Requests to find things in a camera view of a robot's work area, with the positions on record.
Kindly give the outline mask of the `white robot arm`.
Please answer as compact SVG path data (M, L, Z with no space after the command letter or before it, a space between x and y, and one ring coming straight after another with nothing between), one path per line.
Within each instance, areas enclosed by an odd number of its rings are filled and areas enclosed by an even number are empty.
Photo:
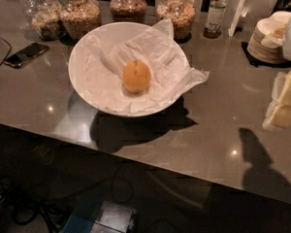
M283 56L291 61L291 18L283 33ZM291 71L279 72L275 78L272 102L266 112L263 128L279 131L291 126Z

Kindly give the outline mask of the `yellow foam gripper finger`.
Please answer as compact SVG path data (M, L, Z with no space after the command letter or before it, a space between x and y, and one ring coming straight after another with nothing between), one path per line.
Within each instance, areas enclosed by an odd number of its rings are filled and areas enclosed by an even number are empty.
M279 131L291 126L291 71L279 72L272 90L272 102L266 111L263 128Z

